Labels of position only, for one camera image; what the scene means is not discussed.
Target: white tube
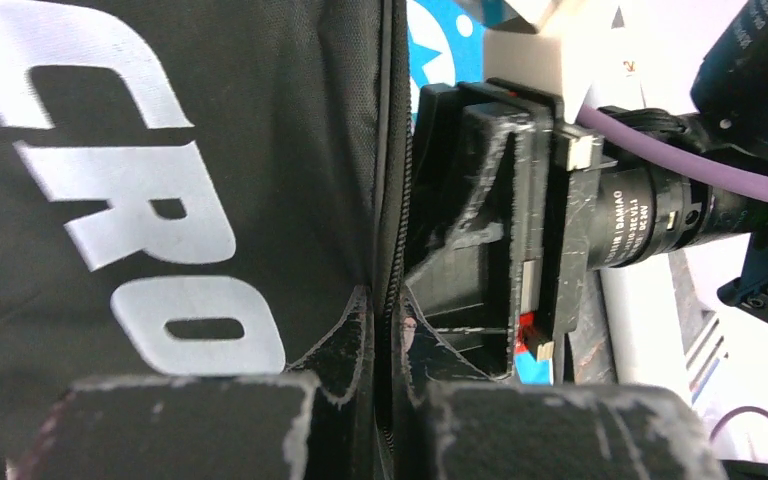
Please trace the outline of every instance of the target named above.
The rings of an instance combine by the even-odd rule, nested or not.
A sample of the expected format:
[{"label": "white tube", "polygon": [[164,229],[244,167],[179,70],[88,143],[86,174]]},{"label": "white tube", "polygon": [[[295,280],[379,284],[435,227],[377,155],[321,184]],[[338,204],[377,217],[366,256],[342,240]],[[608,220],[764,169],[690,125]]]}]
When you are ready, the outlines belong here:
[{"label": "white tube", "polygon": [[625,268],[605,268],[600,275],[620,383],[663,387],[690,405],[681,325],[667,255],[656,255]]}]

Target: white plastic part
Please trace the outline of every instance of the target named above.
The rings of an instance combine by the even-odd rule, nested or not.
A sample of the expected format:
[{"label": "white plastic part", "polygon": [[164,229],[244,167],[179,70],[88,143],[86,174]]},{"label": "white plastic part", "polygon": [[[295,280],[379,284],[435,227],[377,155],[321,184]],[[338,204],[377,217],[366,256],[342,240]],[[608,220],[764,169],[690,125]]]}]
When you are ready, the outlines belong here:
[{"label": "white plastic part", "polygon": [[625,268],[606,268],[600,275],[619,382],[663,387],[690,405],[690,379],[667,255]]},{"label": "white plastic part", "polygon": [[618,8],[619,0],[564,0],[536,34],[488,29],[485,77],[560,95],[564,119],[573,123],[606,61],[603,47]]}]

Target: cable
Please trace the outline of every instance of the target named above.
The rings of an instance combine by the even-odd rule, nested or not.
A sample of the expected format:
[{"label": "cable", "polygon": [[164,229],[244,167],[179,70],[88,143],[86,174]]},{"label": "cable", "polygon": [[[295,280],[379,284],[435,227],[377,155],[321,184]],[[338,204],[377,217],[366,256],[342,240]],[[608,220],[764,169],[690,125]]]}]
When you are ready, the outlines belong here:
[{"label": "cable", "polygon": [[730,422],[734,417],[743,413],[757,413],[758,415],[761,415],[762,417],[765,417],[768,420],[768,411],[764,410],[763,408],[751,407],[751,406],[737,407],[734,410],[723,415],[723,418],[721,418],[716,423],[716,425],[714,425],[714,428],[711,429],[711,437],[710,437],[711,443],[714,442],[714,440],[717,438],[717,435],[719,435],[720,431],[723,429],[723,427],[726,426],[728,422]]},{"label": "cable", "polygon": [[768,203],[768,177],[730,167],[667,145],[623,125],[588,106],[578,114],[581,125],[593,129],[614,145],[655,165],[702,183]]}]

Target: purple cable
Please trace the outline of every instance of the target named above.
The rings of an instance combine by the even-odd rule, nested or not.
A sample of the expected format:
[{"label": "purple cable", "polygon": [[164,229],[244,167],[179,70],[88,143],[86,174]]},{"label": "purple cable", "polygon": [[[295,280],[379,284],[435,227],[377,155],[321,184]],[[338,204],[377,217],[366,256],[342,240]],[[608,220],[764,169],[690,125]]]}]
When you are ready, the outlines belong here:
[{"label": "purple cable", "polygon": [[734,417],[743,414],[743,413],[757,413],[758,415],[761,415],[762,417],[766,418],[768,420],[768,411],[764,410],[760,407],[737,407],[734,410],[728,412],[727,414],[723,415],[723,418],[721,418],[716,425],[714,425],[714,428],[711,429],[711,443],[714,442],[714,440],[717,438],[717,435],[720,434],[720,431],[723,429],[723,427],[728,424]]},{"label": "purple cable", "polygon": [[633,130],[595,108],[584,106],[578,122],[640,158],[707,185],[768,203],[768,177],[685,152]]}]

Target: purple wire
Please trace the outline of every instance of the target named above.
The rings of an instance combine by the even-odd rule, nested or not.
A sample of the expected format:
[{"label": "purple wire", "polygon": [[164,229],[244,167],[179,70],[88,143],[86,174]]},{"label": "purple wire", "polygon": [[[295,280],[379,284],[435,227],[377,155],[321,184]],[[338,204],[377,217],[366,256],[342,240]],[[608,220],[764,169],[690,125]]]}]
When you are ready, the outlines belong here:
[{"label": "purple wire", "polygon": [[723,429],[723,427],[726,426],[728,422],[730,422],[734,417],[741,415],[743,413],[757,413],[758,415],[761,415],[767,418],[768,420],[768,411],[764,410],[763,408],[751,407],[751,406],[737,407],[734,410],[723,415],[723,418],[721,418],[716,423],[716,425],[714,425],[714,428],[711,429],[711,443],[714,442],[714,440],[717,438],[717,435],[720,434],[720,431]]},{"label": "purple wire", "polygon": [[578,122],[601,133],[614,145],[659,167],[738,195],[768,203],[767,176],[723,165],[667,145],[586,105],[578,113]]}]

